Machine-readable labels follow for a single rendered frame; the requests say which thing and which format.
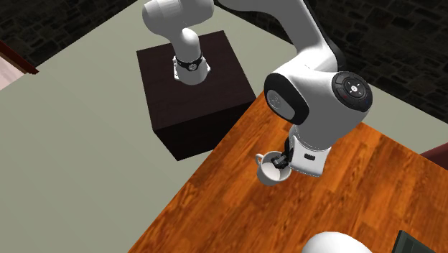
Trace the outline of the dark grey flat object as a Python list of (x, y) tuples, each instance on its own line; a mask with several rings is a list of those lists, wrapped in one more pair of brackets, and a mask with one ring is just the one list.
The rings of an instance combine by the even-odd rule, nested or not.
[(436, 253), (403, 230), (398, 232), (391, 253)]

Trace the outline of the dark red furniture piece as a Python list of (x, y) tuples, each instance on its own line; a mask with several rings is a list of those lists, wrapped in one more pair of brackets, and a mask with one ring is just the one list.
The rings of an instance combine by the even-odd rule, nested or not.
[(448, 170), (448, 142), (422, 152), (421, 156)]

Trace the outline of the white rounded object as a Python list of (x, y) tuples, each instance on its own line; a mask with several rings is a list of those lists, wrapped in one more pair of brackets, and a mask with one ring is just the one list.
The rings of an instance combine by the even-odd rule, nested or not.
[(337, 231), (315, 234), (303, 246), (301, 253), (372, 253), (363, 243)]

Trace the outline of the red wooden frame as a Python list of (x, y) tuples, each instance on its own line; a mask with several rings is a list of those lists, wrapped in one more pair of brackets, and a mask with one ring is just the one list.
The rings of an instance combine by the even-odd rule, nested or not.
[(0, 40), (0, 57), (5, 59), (8, 63), (20, 70), (23, 74), (35, 75), (39, 71), (22, 56), (11, 49), (7, 44)]

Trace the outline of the dark brown robot stand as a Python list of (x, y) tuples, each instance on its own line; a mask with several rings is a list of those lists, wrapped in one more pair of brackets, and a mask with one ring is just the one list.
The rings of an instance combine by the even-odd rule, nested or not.
[(211, 71), (194, 86), (174, 79), (170, 44), (136, 53), (151, 127), (176, 160), (213, 150), (256, 100), (225, 32), (199, 39)]

